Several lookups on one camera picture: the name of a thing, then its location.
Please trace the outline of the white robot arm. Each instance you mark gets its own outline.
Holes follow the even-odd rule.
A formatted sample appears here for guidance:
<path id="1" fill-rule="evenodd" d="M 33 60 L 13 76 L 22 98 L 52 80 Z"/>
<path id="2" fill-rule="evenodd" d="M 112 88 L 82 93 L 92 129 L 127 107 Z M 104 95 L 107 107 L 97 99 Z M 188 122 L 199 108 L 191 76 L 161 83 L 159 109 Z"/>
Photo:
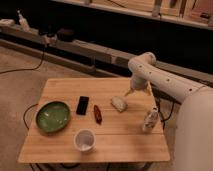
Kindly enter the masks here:
<path id="1" fill-rule="evenodd" d="M 213 88 L 158 69 L 151 52 L 128 61 L 130 89 L 148 83 L 181 103 L 176 120 L 172 171 L 213 171 Z"/>

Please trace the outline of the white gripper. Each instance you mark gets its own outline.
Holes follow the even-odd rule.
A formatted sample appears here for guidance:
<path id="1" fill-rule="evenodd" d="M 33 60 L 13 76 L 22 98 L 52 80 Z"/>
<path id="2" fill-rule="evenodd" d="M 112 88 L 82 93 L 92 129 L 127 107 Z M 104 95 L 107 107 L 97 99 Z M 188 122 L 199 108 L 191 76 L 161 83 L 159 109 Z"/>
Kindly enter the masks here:
<path id="1" fill-rule="evenodd" d="M 134 90 L 145 90 L 145 93 L 148 94 L 149 96 L 152 95 L 152 89 L 150 87 L 150 85 L 148 84 L 148 81 L 138 77 L 136 75 L 133 75 L 131 77 L 130 80 L 130 89 L 125 93 L 125 97 L 127 97 L 128 95 L 132 94 L 134 92 Z"/>

